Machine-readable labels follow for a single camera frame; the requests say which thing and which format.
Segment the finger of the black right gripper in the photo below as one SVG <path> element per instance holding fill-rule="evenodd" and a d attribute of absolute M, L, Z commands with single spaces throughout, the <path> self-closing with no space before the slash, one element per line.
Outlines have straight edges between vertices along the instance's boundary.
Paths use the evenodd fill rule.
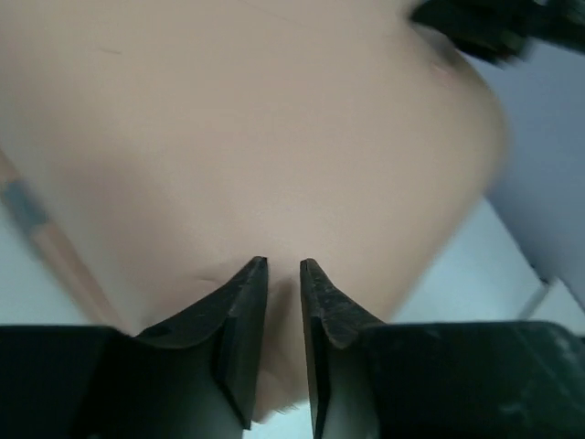
<path fill-rule="evenodd" d="M 534 41 L 584 52 L 579 0 L 430 0 L 415 6 L 409 19 L 485 62 L 521 59 Z"/>

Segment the pink hard-shell suitcase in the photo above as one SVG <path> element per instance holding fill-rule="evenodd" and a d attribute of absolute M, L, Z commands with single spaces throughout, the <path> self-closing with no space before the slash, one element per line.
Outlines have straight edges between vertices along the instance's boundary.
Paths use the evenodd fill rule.
<path fill-rule="evenodd" d="M 254 419 L 308 394 L 299 263 L 390 316 L 505 117 L 410 1 L 4 1 L 1 175 L 85 315 L 136 334 L 270 267 Z"/>

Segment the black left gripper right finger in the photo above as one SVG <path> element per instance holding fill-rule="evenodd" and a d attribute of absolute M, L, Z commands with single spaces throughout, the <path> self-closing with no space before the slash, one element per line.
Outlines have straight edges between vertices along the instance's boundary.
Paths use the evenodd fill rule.
<path fill-rule="evenodd" d="M 300 265 L 317 438 L 581 438 L 584 341 L 546 321 L 386 324 Z"/>

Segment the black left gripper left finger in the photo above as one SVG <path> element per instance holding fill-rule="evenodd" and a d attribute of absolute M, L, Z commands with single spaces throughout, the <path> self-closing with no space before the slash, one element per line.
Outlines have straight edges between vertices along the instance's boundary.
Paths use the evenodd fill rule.
<path fill-rule="evenodd" d="M 250 428 L 268 264 L 131 337 L 111 327 L 4 326 L 4 438 L 240 438 Z"/>

